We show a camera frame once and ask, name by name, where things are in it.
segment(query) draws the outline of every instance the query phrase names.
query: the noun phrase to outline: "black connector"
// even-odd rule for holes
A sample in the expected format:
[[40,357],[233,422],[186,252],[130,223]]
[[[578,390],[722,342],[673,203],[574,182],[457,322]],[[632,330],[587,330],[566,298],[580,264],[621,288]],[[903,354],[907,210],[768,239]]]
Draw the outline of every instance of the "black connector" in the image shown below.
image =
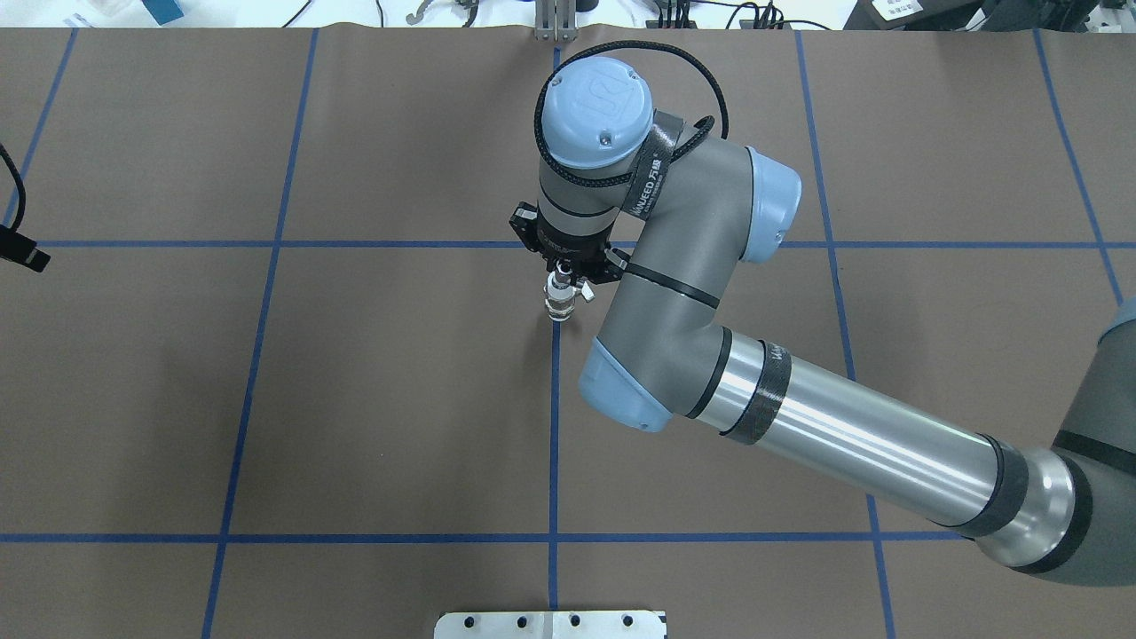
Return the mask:
[[0,226],[0,257],[31,268],[36,273],[43,273],[43,269],[48,266],[48,262],[51,260],[51,256],[35,248],[35,240],[25,238],[7,226]]

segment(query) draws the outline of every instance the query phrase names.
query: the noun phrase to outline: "black band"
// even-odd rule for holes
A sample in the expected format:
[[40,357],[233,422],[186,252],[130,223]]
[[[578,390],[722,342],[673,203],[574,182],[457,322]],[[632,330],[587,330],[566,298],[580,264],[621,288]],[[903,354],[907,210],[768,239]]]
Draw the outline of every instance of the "black band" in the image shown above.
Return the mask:
[[1069,453],[1076,453],[1081,457],[1088,457],[1136,478],[1136,455],[1124,448],[1117,448],[1111,443],[1064,430],[1058,432],[1058,437],[1053,439],[1053,446]]
[[659,201],[662,182],[667,179],[671,156],[683,132],[683,118],[660,110],[654,111],[646,140],[640,146],[632,166],[630,184],[620,209],[628,215],[646,219]]
[[962,537],[975,539],[995,533],[1018,515],[1021,505],[1026,503],[1026,489],[1029,487],[1029,465],[1021,453],[993,437],[979,433],[994,449],[997,458],[997,478],[994,490],[986,506],[967,523],[946,526]]
[[552,205],[553,207],[556,207],[557,210],[559,210],[560,213],[562,213],[565,215],[570,215],[573,217],[599,217],[599,216],[603,215],[604,213],[608,213],[609,210],[611,210],[611,207],[608,207],[608,208],[605,208],[603,210],[598,210],[595,213],[578,213],[578,211],[575,211],[575,210],[568,210],[567,208],[560,206],[560,202],[553,200],[552,197],[549,196],[549,192],[544,190],[544,184],[541,184],[541,194],[544,196],[544,199],[548,200],[548,202],[550,205]]
[[1013,570],[1018,572],[1041,574],[1061,567],[1080,548],[1080,542],[1085,540],[1088,526],[1093,523],[1093,490],[1088,486],[1088,478],[1085,476],[1085,471],[1080,470],[1080,466],[1069,457],[1064,455],[1059,456],[1069,468],[1069,476],[1072,478],[1075,496],[1072,520],[1069,521],[1069,528],[1066,529],[1064,537],[1061,538],[1061,541],[1058,541],[1056,547],[1050,550],[1049,555],[1031,564],[1014,567]]
[[694,405],[694,409],[686,414],[687,418],[696,420],[705,410],[707,404],[710,404],[710,400],[713,398],[713,391],[718,390],[718,384],[721,383],[721,374],[726,371],[726,362],[729,362],[729,349],[733,346],[734,333],[729,329],[722,327],[721,348],[718,349],[718,363],[713,366],[713,374],[710,375],[710,381],[707,383],[705,390],[702,391],[699,403]]
[[766,356],[758,387],[753,389],[753,396],[734,428],[721,433],[745,445],[757,443],[774,424],[788,391],[788,379],[793,375],[793,356],[772,342],[762,340],[761,343],[766,347]]
[[676,293],[682,293],[695,301],[701,301],[710,308],[718,308],[718,304],[721,302],[721,300],[703,290],[695,289],[685,282],[679,282],[669,275],[663,275],[658,271],[652,271],[645,266],[640,266],[638,264],[628,262],[627,266],[624,267],[624,272],[630,273],[632,275],[638,275],[649,282],[654,282],[655,284],[666,287]]

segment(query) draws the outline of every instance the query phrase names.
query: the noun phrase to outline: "blue object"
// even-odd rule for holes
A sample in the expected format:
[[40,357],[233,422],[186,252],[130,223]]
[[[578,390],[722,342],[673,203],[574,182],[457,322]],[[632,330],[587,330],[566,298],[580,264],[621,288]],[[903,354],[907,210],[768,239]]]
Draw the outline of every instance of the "blue object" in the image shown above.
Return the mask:
[[1136,297],[1128,298],[1128,301],[1120,305],[1120,310],[1117,312],[1117,316],[1112,321],[1112,325],[1109,326],[1106,331],[1101,333],[1101,339],[1103,340],[1104,335],[1108,335],[1109,331],[1112,329],[1116,329],[1121,324],[1127,324],[1134,320],[1136,320]]
[[793,225],[796,206],[801,204],[801,176],[752,147],[746,149],[753,164],[753,210],[742,260],[761,263],[774,256]]
[[593,56],[561,68],[544,96],[544,140],[570,168],[610,166],[646,139],[654,108],[646,82],[628,65]]
[[177,0],[142,0],[142,6],[158,24],[172,23],[185,15]]
[[659,432],[670,421],[670,410],[608,352],[599,338],[592,340],[579,392],[592,408],[633,429]]

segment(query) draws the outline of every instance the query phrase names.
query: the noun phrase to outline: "robotic arm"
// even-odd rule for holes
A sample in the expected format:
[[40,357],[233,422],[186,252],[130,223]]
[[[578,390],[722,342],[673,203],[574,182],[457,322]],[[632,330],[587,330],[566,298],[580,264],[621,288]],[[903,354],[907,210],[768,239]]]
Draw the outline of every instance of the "robotic arm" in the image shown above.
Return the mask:
[[[801,180],[709,138],[710,118],[655,110],[632,67],[594,56],[643,44],[585,51],[549,78],[536,113],[541,196],[510,219],[546,262],[553,321],[591,299],[588,282],[620,281],[584,398],[644,431],[699,420],[971,538],[1019,572],[1136,583],[1136,299],[1102,337],[1049,450],[970,433],[715,324],[737,262],[769,259],[788,231]],[[608,241],[620,210],[645,219],[630,256]]]

